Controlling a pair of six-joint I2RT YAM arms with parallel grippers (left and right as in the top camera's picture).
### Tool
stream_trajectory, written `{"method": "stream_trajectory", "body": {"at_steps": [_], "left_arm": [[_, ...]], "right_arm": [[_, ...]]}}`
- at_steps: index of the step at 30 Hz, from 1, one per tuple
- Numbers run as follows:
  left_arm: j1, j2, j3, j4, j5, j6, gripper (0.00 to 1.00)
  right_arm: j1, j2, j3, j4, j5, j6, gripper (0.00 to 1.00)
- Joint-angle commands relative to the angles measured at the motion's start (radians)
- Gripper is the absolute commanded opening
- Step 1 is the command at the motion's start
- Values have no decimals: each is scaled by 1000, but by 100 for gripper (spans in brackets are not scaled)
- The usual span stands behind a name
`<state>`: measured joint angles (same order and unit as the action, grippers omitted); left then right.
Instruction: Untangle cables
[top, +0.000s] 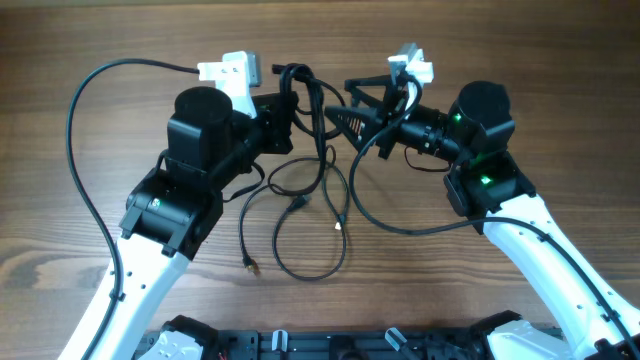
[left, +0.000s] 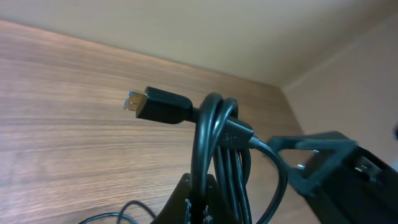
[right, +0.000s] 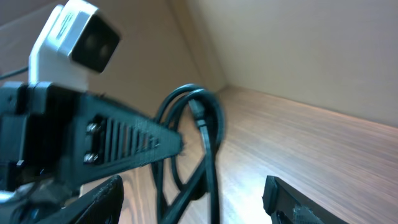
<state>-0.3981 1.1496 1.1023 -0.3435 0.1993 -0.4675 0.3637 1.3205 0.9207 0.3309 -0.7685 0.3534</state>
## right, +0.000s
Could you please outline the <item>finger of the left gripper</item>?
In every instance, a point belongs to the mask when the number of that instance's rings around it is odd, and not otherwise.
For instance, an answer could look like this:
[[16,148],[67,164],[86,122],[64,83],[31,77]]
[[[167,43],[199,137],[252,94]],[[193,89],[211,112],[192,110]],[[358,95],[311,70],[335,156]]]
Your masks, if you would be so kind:
[[58,179],[69,187],[118,174],[182,151],[182,137],[138,111],[106,98],[75,100],[59,161]]

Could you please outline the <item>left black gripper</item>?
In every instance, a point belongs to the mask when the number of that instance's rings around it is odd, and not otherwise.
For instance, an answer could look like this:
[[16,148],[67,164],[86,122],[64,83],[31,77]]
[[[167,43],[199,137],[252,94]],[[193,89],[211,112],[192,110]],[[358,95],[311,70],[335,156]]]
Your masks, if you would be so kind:
[[55,172],[77,98],[52,83],[1,87],[1,190],[15,191]]

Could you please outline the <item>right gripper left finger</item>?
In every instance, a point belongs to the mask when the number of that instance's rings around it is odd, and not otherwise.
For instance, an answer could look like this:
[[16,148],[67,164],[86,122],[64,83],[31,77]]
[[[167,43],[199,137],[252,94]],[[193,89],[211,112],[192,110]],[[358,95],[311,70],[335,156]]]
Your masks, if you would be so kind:
[[123,201],[123,180],[114,175],[38,224],[118,224]]

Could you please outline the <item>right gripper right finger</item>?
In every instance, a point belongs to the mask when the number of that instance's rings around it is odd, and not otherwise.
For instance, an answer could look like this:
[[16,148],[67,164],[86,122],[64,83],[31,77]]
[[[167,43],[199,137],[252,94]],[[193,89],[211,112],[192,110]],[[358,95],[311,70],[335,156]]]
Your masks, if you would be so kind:
[[273,224],[348,224],[276,176],[267,176],[262,201]]

